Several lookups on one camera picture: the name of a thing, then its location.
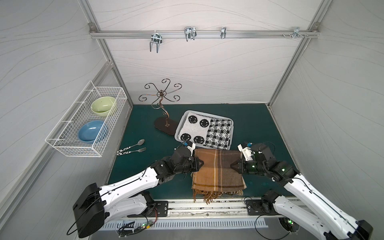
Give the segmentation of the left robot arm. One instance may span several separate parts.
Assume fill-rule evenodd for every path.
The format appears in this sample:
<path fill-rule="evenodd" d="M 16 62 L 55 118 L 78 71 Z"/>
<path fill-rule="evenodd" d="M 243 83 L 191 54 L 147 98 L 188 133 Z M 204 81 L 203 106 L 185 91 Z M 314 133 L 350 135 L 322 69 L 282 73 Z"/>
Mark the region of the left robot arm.
<path fill-rule="evenodd" d="M 204 161 L 194 156 L 195 146 L 181 146 L 171 156 L 153 162 L 142 172 L 120 182 L 99 187 L 90 184 L 73 205 L 78 237 L 86 238 L 97 232 L 106 222 L 140 215 L 133 207 L 137 199 L 144 200 L 142 192 L 169 182 L 177 174 L 198 172 Z"/>

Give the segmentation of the brown plaid fringed scarf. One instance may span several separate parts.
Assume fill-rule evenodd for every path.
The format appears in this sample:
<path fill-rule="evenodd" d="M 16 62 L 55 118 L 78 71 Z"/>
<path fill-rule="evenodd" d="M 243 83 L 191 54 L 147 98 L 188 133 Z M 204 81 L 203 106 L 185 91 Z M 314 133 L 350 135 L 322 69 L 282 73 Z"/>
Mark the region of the brown plaid fringed scarf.
<path fill-rule="evenodd" d="M 192 174 L 193 197 L 202 197 L 206 204 L 223 196 L 242 196 L 247 188 L 241 174 L 231 164 L 242 159 L 239 151 L 197 149 L 194 156 L 204 162 L 198 172 Z"/>

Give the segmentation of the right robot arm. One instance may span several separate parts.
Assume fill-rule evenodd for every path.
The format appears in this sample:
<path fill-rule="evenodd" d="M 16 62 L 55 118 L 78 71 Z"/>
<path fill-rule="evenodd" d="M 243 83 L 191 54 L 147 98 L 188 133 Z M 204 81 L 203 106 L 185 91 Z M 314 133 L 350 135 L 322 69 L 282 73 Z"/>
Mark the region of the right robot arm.
<path fill-rule="evenodd" d="M 273 190 L 261 198 L 260 209 L 267 215 L 281 215 L 304 228 L 319 240 L 369 240 L 373 227 L 356 220 L 321 194 L 296 167 L 278 161 L 266 144 L 238 145 L 242 156 L 231 164 L 239 174 L 263 176 L 281 185 L 298 198 L 303 209 Z"/>

